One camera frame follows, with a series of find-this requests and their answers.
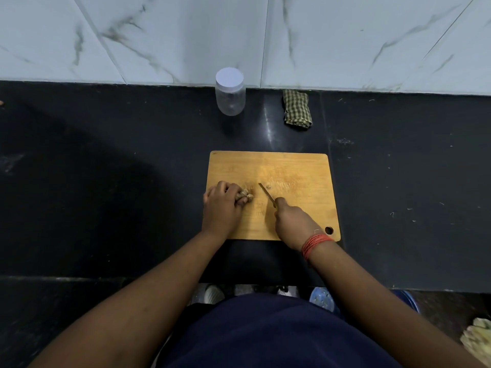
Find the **knife blade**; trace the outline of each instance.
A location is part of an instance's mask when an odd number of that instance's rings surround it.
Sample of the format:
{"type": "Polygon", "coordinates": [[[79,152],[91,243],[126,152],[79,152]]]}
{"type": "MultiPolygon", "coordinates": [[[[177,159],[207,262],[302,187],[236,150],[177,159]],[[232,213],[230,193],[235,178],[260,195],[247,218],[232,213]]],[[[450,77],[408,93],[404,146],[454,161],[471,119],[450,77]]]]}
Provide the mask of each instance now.
{"type": "Polygon", "coordinates": [[[263,189],[264,193],[266,194],[266,196],[271,200],[271,202],[273,203],[273,207],[276,208],[276,203],[274,202],[274,199],[273,197],[270,195],[270,193],[267,191],[266,187],[263,186],[262,183],[259,183],[259,186],[261,187],[261,189],[263,189]]]}

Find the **person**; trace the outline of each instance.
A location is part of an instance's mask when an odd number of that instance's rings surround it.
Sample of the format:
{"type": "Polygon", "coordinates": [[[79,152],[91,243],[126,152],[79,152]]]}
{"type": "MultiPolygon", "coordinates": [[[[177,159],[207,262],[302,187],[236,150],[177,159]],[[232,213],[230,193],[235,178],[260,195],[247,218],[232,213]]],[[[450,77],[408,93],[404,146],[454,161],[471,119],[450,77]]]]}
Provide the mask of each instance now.
{"type": "MultiPolygon", "coordinates": [[[[75,321],[30,368],[147,368],[172,334],[208,262],[241,219],[241,188],[221,181],[203,196],[201,232],[176,253],[75,321]]],[[[363,333],[307,301],[269,294],[225,300],[178,333],[164,366],[483,367],[359,266],[319,225],[276,199],[276,232],[308,254],[363,333]]]]}

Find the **white lid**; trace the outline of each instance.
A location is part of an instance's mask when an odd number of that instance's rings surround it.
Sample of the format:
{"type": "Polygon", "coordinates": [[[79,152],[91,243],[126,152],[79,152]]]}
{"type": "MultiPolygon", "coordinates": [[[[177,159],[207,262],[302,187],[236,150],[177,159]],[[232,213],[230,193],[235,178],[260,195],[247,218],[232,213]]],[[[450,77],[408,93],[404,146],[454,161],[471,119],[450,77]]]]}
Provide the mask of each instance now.
{"type": "Polygon", "coordinates": [[[217,87],[225,93],[234,93],[244,86],[244,75],[237,68],[222,68],[215,77],[217,87]]]}

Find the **plastic jar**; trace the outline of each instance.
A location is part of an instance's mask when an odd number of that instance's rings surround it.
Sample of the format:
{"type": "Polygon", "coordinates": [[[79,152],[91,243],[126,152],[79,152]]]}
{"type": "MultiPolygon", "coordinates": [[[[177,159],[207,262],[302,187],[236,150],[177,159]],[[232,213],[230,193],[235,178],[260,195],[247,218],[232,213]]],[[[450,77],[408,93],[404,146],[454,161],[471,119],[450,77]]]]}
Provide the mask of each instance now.
{"type": "Polygon", "coordinates": [[[246,106],[246,87],[244,75],[237,68],[222,68],[217,72],[215,95],[220,111],[227,116],[235,116],[246,106]]]}

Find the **green checkered towel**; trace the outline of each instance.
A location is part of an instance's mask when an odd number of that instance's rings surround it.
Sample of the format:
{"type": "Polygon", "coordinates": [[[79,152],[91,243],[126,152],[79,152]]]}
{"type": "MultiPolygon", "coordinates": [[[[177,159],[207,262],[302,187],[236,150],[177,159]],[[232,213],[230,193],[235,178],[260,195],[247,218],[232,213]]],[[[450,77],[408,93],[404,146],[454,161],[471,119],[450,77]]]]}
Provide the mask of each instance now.
{"type": "Polygon", "coordinates": [[[285,122],[302,128],[310,128],[312,117],[308,109],[308,95],[296,90],[283,90],[285,102],[285,122]]]}

